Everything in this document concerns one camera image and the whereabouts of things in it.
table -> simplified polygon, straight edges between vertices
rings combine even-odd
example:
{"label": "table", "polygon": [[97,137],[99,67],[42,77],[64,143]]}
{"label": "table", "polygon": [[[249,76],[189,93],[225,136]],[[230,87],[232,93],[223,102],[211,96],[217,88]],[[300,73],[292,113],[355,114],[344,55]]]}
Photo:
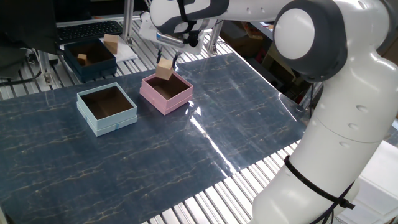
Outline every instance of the table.
{"label": "table", "polygon": [[[20,223],[141,223],[299,140],[307,114],[237,55],[178,65],[189,104],[139,96],[153,71],[0,102],[0,206]],[[138,122],[96,138],[76,93],[118,82]]]}

wooden block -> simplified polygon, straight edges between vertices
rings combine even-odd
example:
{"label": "wooden block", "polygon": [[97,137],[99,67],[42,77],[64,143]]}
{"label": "wooden block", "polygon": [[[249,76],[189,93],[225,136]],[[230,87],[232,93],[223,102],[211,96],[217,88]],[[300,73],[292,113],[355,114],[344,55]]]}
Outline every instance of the wooden block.
{"label": "wooden block", "polygon": [[87,55],[85,54],[79,54],[77,55],[77,62],[81,65],[81,66],[85,66],[87,64]]}
{"label": "wooden block", "polygon": [[156,77],[169,80],[173,74],[173,62],[162,58],[156,66]]}
{"label": "wooden block", "polygon": [[105,34],[104,45],[112,54],[118,54],[118,43],[119,36]]}

metal pole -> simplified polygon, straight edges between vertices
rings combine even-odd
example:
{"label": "metal pole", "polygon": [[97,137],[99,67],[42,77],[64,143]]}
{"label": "metal pole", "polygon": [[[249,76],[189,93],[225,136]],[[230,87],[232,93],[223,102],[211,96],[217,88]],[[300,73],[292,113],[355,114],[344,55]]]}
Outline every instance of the metal pole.
{"label": "metal pole", "polygon": [[217,55],[217,40],[220,36],[221,28],[223,27],[224,21],[218,21],[217,24],[213,27],[213,31],[211,31],[210,40],[207,44],[205,44],[207,52],[211,55]]}
{"label": "metal pole", "polygon": [[134,0],[124,1],[123,40],[132,47],[132,16],[134,13]]}
{"label": "metal pole", "polygon": [[39,63],[46,85],[53,85],[51,76],[49,54],[39,50]]}

black cable tie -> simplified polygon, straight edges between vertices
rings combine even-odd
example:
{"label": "black cable tie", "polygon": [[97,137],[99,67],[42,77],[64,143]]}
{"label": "black cable tie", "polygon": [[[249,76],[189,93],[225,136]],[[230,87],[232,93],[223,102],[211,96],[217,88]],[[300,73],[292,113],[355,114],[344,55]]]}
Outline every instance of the black cable tie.
{"label": "black cable tie", "polygon": [[321,188],[319,188],[318,186],[316,186],[314,183],[312,183],[310,180],[308,180],[306,177],[304,177],[294,166],[293,164],[290,162],[290,156],[287,156],[285,158],[285,165],[286,167],[293,173],[294,176],[296,176],[301,182],[303,182],[303,184],[305,184],[307,187],[309,187],[311,190],[313,190],[314,192],[316,192],[318,195],[328,199],[331,202],[337,203],[338,205],[340,205],[340,207],[342,208],[349,208],[349,209],[354,209],[355,205],[353,205],[352,203],[350,203],[347,199],[343,198],[337,198],[331,194],[329,194],[328,192],[322,190]]}

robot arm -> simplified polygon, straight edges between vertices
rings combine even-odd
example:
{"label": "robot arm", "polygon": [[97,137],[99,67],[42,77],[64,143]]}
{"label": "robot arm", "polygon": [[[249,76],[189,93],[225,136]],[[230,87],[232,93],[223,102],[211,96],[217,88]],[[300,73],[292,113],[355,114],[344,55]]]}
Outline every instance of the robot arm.
{"label": "robot arm", "polygon": [[218,20],[274,21],[290,1],[155,0],[150,12],[141,17],[140,35],[158,44],[199,54],[203,46],[203,30],[211,29]]}
{"label": "robot arm", "polygon": [[[384,0],[185,0],[182,11],[181,1],[154,0],[141,36],[199,53],[202,30],[218,19],[275,20],[280,56],[306,81],[324,84],[289,166],[328,195],[346,192],[398,112],[398,67],[376,51],[397,29],[392,8]],[[358,184],[345,198],[356,192]],[[283,166],[254,199],[251,224],[314,224],[333,204]]]}

